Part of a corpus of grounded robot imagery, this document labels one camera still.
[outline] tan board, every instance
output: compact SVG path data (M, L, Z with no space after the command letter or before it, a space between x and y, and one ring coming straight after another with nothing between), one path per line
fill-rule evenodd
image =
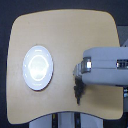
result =
M22 76L25 54L35 45L46 47L54 62L53 78L49 86L39 92L31 90ZM120 118L123 113L122 88L87 86L81 105L76 102L73 69L81 62L84 50L99 46L119 46L115 22L105 12L58 10L16 19L7 61L9 122L20 124L64 111L78 111L105 119Z

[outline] wooden board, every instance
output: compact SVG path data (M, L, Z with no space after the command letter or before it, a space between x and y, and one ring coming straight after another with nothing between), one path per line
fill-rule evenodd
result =
M53 57L54 73L49 86L33 91L23 79L27 51L46 47ZM58 10L20 16L13 24L7 61L7 116L12 124L63 111L78 111L105 119L123 113L123 89L87 86L78 106L74 95L73 69L91 47L119 46L113 18L105 12Z

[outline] floor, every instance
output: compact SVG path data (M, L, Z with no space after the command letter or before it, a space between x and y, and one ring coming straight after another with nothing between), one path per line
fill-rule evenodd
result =
M115 19L119 41L128 39L127 0L0 0L0 128L28 128L27 124L11 125L6 110L6 69L11 27L14 20L23 14L52 9L89 9L109 12ZM124 128L127 114L119 121L104 121L105 128Z

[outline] white oval object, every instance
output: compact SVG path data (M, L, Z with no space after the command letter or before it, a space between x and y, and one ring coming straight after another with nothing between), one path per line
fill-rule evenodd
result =
M23 61L23 77L33 90L45 88L51 80L53 61L49 51L42 46L32 47Z

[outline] table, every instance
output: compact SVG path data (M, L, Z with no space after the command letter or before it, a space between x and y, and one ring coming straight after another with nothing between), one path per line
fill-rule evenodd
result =
M23 59L35 46L46 47L53 58L50 84L33 91L25 83ZM29 122L55 112L75 111L104 119L123 113L123 88L91 85L77 105L73 69L84 50L119 46L115 22L106 12L54 10L20 16L12 26L7 60L7 116L11 124Z

